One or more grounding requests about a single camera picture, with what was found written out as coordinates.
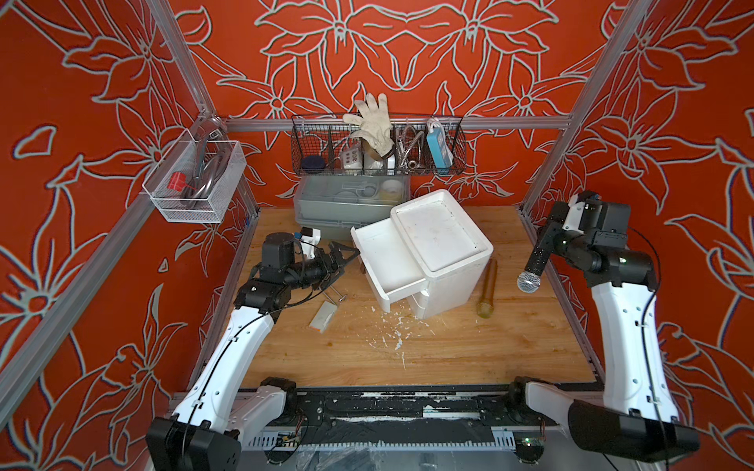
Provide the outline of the black sparkly microphone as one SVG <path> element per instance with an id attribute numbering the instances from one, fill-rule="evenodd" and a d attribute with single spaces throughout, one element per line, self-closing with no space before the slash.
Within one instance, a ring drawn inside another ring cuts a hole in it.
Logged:
<path id="1" fill-rule="evenodd" d="M 533 294 L 541 286 L 541 277 L 556 250 L 555 239 L 562 232 L 563 224 L 550 221 L 542 228 L 534 243 L 530 257 L 518 276 L 518 288 L 525 294 Z"/>

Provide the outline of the white drawer cabinet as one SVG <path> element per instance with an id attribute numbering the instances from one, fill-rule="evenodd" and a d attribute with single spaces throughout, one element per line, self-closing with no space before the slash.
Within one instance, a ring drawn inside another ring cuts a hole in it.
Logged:
<path id="1" fill-rule="evenodd" d="M 435 190 L 391 210 L 425 286 L 408 297 L 426 320 L 466 304 L 494 246 L 447 190 Z"/>

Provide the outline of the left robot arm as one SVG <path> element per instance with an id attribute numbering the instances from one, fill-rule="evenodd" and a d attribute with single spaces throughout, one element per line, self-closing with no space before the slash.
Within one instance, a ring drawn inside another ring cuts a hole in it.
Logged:
<path id="1" fill-rule="evenodd" d="M 235 470 L 243 448 L 271 422 L 296 407 L 296 384 L 266 379 L 245 404 L 234 406 L 243 378 L 279 316 L 294 307 L 293 290 L 323 294 L 359 257 L 332 241 L 327 249 L 302 235 L 273 233 L 239 289 L 222 339 L 194 386 L 168 418 L 153 419 L 145 436 L 157 470 Z"/>

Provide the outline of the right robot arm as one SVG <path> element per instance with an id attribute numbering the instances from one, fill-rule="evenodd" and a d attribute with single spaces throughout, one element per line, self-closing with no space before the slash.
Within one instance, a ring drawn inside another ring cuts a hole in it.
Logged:
<path id="1" fill-rule="evenodd" d="M 628 248 L 631 208 L 585 190 L 551 209 L 520 276 L 531 294 L 553 256 L 579 270 L 598 310 L 606 360 L 603 402 L 518 377 L 509 404 L 549 418 L 583 451 L 645 463 L 696 453 L 698 432 L 681 424 L 663 367 L 655 307 L 660 288 L 652 257 Z"/>

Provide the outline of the gold microphone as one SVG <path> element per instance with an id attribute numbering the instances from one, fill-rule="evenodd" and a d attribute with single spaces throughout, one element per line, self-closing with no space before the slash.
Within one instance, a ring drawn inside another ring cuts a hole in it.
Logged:
<path id="1" fill-rule="evenodd" d="M 485 268 L 481 296 L 476 304 L 476 314 L 482 319 L 489 319 L 495 310 L 494 298 L 497 271 L 498 261 L 491 258 Z"/>

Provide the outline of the white top drawer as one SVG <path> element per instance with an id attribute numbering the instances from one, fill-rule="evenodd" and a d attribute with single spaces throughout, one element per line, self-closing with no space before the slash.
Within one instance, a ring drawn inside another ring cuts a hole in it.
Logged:
<path id="1" fill-rule="evenodd" d="M 389 313 L 393 303 L 427 287 L 426 276 L 392 219 L 353 228 L 351 239 L 359 250 L 367 282 L 384 312 Z"/>

